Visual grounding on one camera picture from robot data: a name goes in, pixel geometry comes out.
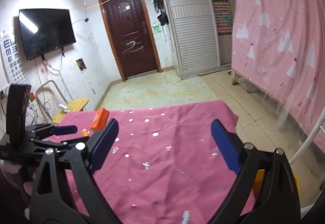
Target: wooden frame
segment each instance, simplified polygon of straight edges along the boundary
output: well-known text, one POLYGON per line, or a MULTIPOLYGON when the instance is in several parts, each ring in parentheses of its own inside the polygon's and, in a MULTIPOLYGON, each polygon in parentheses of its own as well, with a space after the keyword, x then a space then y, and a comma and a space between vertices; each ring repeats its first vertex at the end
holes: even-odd
POLYGON ((238 82, 239 78, 244 78, 248 82, 250 82, 251 84, 253 84, 255 87, 257 87, 259 90, 261 90, 262 92, 264 92, 266 95, 268 95, 270 98, 272 98, 274 101, 276 101, 278 104, 282 105, 277 99, 275 99, 275 97, 273 95, 271 95, 269 92, 267 92, 265 89, 261 88, 260 86, 256 85, 255 83, 253 83, 250 80, 248 80, 244 75, 242 75, 238 71, 234 70, 233 68, 231 69, 231 77, 232 77, 231 84, 233 86, 236 86, 236 85, 239 84, 239 82, 238 82))
MULTIPOLYGON (((150 19, 149 19, 147 6, 146 6, 144 0, 140 0, 140 2, 141 2, 142 9, 143 9, 143 12, 144 12, 144 16, 145 16, 145 19, 146 19, 147 29, 149 31, 150 41, 151 41, 151 44, 152 44, 152 49, 153 49, 153 53, 154 53, 155 60, 156 60, 157 70, 158 70, 158 72, 162 72, 161 65, 160 65, 160 60, 159 60, 159 56, 158 56, 158 51, 157 51, 157 47, 156 47, 156 43, 155 43, 155 39, 154 39, 153 33, 152 33, 152 28, 151 28, 151 24, 150 24, 150 19)), ((109 22, 107 20, 106 10, 105 10, 103 5, 100 6, 100 11, 101 11, 101 14, 103 16, 103 20, 104 20, 104 24, 105 24, 105 28, 106 28, 106 32, 107 32, 107 37, 109 39, 109 43, 110 43, 110 46, 112 48, 113 55, 115 57, 115 62, 117 64, 117 68, 118 68, 118 70, 120 72, 121 79, 122 79, 122 81, 126 81, 126 76, 125 76, 124 70, 122 68, 121 60, 120 60, 120 58, 118 56, 116 47, 114 45, 113 35, 112 35, 112 32, 111 32, 111 28, 109 26, 109 22)))

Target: wooden door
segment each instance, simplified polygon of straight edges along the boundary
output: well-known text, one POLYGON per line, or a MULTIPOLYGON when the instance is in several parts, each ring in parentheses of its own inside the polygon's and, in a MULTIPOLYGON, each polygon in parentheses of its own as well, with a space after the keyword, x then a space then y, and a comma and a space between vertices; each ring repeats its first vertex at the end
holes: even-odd
POLYGON ((158 67, 141 1, 111 0, 104 4, 104 9, 125 77, 156 70, 158 67))

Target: white wardrobe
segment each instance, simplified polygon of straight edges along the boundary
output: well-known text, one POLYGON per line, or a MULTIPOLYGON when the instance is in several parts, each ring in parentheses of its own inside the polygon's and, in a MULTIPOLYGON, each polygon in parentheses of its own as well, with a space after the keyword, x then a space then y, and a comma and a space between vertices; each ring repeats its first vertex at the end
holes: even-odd
MULTIPOLYGON (((235 0, 228 0, 232 15, 235 0)), ((232 36, 220 35, 212 0, 165 0, 173 64, 183 78, 231 67, 232 36)))

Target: door frame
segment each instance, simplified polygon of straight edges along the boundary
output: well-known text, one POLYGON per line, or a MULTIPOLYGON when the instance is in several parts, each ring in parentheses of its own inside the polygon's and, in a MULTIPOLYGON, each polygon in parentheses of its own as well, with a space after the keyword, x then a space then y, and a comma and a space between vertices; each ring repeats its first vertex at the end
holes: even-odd
MULTIPOLYGON (((157 70, 158 70, 158 72, 162 72, 161 65, 160 65, 160 60, 159 60, 159 56, 158 56, 158 51, 157 51, 157 47, 156 47, 156 43, 155 43, 155 39, 154 39, 153 33, 152 33, 152 28, 151 28, 151 24, 150 24, 150 19, 149 19, 147 6, 146 6, 146 3, 145 3, 144 0, 140 0, 140 2, 141 2, 141 6, 142 6, 142 9, 143 9, 143 12, 144 12, 147 29, 149 31, 150 41, 151 41, 153 53, 154 53, 155 60, 156 60, 157 70)), ((124 82, 124 81, 126 81, 126 76, 125 76, 121 60, 120 60, 120 58, 118 56, 118 53, 117 53, 117 50, 116 50, 116 47, 115 47, 115 44, 114 44, 113 34, 112 34, 112 31, 111 31, 111 28, 110 28, 110 25, 109 25, 109 22, 108 22, 108 19, 107 19, 106 10, 105 10, 103 5, 100 5, 100 11, 101 11, 101 14, 102 14, 102 17, 103 17, 103 20, 104 20, 107 37, 109 39, 109 43, 110 43, 110 46, 112 48, 113 55, 115 57, 115 62, 117 64, 117 68, 118 68, 118 70, 120 72, 122 81, 124 82)))

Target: orange wire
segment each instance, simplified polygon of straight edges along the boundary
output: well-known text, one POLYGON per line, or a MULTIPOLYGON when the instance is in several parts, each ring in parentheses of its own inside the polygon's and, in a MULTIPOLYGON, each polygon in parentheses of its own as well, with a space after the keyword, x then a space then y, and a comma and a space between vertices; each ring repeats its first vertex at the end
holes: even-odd
POLYGON ((104 2, 102 2, 102 3, 95 4, 95 5, 90 6, 90 7, 87 7, 87 8, 82 8, 82 9, 71 9, 71 11, 84 11, 84 10, 89 10, 89 9, 94 8, 94 7, 97 7, 97 6, 103 5, 103 4, 105 4, 105 3, 109 2, 109 1, 111 1, 111 0, 104 1, 104 2))

